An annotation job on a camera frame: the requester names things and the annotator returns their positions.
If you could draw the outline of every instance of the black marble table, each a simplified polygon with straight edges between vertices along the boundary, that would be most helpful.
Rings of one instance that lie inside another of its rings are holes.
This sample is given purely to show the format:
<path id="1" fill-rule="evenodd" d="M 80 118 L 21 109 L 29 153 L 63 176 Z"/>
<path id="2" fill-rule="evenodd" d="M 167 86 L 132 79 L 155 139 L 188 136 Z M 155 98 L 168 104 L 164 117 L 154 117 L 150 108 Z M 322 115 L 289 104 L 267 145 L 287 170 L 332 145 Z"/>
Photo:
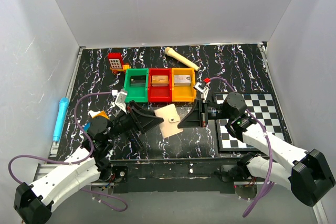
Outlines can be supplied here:
<path id="1" fill-rule="evenodd" d="M 178 46 L 175 51 L 200 66 L 196 74 L 198 81 L 213 76 L 221 76 L 229 81 L 241 93 L 274 94 L 259 45 L 204 45 Z M 124 84 L 124 74 L 112 74 L 107 55 L 121 52 L 124 63 L 132 68 L 178 68 L 185 67 L 175 59 L 164 54 L 164 47 L 106 48 L 84 49 L 71 96 L 57 160 L 65 160 L 83 140 L 83 135 L 75 127 L 73 110 L 77 100 L 93 92 L 120 90 Z M 212 83 L 212 90 L 228 91 L 219 81 Z M 81 125 L 88 122 L 90 110 L 104 110 L 113 119 L 117 108 L 112 106 L 112 96 L 102 95 L 89 98 L 78 108 L 78 120 Z M 147 108 L 158 108 L 162 104 L 143 104 Z M 190 109 L 190 103 L 177 105 L 177 111 L 183 117 Z M 163 139 L 159 127 L 141 136 L 145 150 L 141 153 L 132 149 L 124 136 L 114 140 L 114 148 L 108 155 L 111 160 L 121 159 L 171 159 L 171 158 L 217 158 L 225 154 L 218 152 L 218 139 L 215 122 L 210 121 L 207 128 L 185 129 L 182 133 Z"/>

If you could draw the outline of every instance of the gray floor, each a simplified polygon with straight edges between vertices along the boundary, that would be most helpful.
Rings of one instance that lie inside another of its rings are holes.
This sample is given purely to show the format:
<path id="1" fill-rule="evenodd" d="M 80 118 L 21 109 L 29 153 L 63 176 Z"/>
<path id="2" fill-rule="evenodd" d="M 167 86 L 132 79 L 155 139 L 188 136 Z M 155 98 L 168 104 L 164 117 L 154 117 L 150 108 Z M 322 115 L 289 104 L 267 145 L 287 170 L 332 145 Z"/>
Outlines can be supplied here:
<path id="1" fill-rule="evenodd" d="M 275 186 L 245 219 L 242 214 L 249 203 L 238 200 L 236 195 L 174 192 L 129 193 L 121 197 L 127 200 L 129 209 L 119 213 L 93 201 L 88 193 L 80 191 L 56 209 L 48 224 L 317 223 L 313 209 L 300 203 L 290 191 L 280 186 Z"/>

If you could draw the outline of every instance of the red toy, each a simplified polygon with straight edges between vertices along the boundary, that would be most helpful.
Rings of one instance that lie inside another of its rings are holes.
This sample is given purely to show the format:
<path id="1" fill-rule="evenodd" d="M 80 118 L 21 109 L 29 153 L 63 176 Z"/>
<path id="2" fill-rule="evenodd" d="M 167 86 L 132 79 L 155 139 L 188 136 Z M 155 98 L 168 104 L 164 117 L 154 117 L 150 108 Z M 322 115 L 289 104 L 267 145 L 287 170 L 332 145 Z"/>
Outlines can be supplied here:
<path id="1" fill-rule="evenodd" d="M 126 73 L 126 70 L 131 68 L 128 63 L 124 64 L 120 52 L 111 52 L 107 58 L 109 59 L 111 65 L 110 69 L 114 74 L 117 74 L 118 72 Z"/>

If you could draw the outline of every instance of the white wall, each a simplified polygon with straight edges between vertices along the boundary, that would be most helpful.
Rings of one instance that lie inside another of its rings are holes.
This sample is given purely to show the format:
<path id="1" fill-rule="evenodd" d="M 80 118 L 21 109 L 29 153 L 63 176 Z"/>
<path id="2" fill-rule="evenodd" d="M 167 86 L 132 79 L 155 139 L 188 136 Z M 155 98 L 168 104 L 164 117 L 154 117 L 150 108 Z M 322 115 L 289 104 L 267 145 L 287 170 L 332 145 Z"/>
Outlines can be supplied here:
<path id="1" fill-rule="evenodd" d="M 294 143 L 322 151 L 336 176 L 336 1 L 292 0 L 269 41 L 270 73 Z M 336 223 L 336 189 L 322 200 Z"/>
<path id="2" fill-rule="evenodd" d="M 268 41 L 291 0 L 56 0 L 87 47 Z"/>
<path id="3" fill-rule="evenodd" d="M 18 154 L 48 156 L 78 49 L 55 0 L 0 0 L 0 223 L 21 221 L 7 164 Z M 13 167 L 30 183 L 37 161 Z"/>

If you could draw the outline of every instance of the beige microphone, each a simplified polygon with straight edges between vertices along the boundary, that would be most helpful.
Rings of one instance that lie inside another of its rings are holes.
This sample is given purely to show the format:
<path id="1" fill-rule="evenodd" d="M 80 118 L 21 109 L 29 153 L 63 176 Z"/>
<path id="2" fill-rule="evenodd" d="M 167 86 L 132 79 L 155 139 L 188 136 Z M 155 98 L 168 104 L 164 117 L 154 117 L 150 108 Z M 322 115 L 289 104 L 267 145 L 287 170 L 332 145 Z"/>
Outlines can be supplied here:
<path id="1" fill-rule="evenodd" d="M 186 66 L 195 69 L 195 71 L 198 71 L 200 69 L 195 63 L 192 63 L 190 60 L 188 60 L 187 58 L 183 57 L 178 52 L 175 52 L 175 50 L 173 48 L 166 47 L 164 49 L 164 53 L 166 55 L 170 56 L 170 57 L 175 58 L 176 60 L 178 60 L 179 62 L 185 64 Z"/>

